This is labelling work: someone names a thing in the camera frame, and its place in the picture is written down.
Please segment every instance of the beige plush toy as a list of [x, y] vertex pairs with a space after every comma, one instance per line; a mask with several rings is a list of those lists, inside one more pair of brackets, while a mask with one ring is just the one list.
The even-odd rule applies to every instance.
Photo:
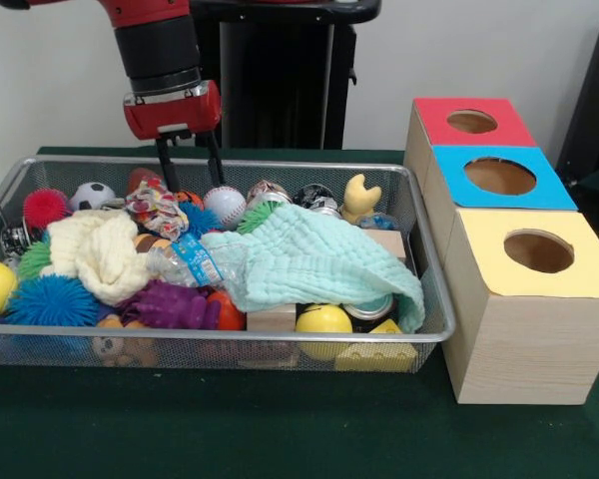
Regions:
[[[98, 323], [98, 327], [125, 327], [116, 314], [109, 314]], [[147, 327], [140, 321], [131, 321], [127, 328]], [[154, 348], [154, 340], [150, 337], [94, 337], [93, 351], [105, 366], [155, 367], [158, 354]]]
[[364, 175], [355, 175], [346, 185], [343, 195], [341, 215], [352, 225], [357, 223], [359, 217], [371, 215], [373, 208], [381, 198], [381, 188], [374, 187], [367, 190], [363, 185], [366, 180]]

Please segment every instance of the blue box lid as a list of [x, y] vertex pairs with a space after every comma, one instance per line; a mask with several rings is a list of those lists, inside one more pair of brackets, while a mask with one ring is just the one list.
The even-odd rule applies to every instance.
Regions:
[[461, 207], [577, 211], [539, 148], [433, 150], [452, 200]]

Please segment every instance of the shape sorter box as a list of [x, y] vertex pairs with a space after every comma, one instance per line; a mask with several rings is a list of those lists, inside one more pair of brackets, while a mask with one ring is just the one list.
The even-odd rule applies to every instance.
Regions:
[[417, 98], [408, 127], [404, 165], [423, 190], [437, 146], [536, 147], [521, 117], [505, 99]]
[[582, 215], [458, 210], [444, 270], [458, 402], [586, 401], [599, 372], [599, 239]]
[[423, 199], [442, 265], [457, 207], [577, 210], [538, 148], [434, 147], [433, 152]]

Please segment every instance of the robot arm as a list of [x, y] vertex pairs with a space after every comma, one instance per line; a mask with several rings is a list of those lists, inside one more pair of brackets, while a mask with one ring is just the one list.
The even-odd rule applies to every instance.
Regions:
[[[0, 0], [0, 5], [28, 10], [64, 0]], [[213, 131], [221, 118], [214, 82], [202, 81], [200, 52], [188, 0], [98, 0], [115, 29], [122, 63], [133, 93], [124, 100], [127, 123], [140, 140], [155, 140], [167, 186], [178, 179], [167, 141], [191, 134], [209, 136], [214, 184], [224, 182]]]

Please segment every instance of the wire mesh basket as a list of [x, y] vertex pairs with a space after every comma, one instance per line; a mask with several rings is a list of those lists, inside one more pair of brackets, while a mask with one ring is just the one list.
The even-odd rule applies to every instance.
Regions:
[[[205, 161], [175, 163], [184, 190], [203, 193], [212, 187]], [[243, 194], [262, 178], [290, 192], [322, 183], [340, 201], [348, 179], [358, 173], [366, 175], [369, 185], [381, 186], [384, 194], [376, 210], [398, 218], [406, 264], [423, 285], [422, 328], [415, 334], [316, 334], [0, 324], [0, 364], [416, 372], [435, 345], [452, 334], [452, 305], [419, 187], [408, 169], [254, 161], [225, 161], [224, 165], [227, 183]], [[24, 199], [35, 190], [55, 188], [70, 194], [83, 183], [101, 182], [121, 196], [137, 167], [159, 172], [157, 160], [151, 159], [39, 156], [22, 160], [0, 185], [0, 234], [22, 218]], [[319, 354], [311, 354], [316, 349]]]

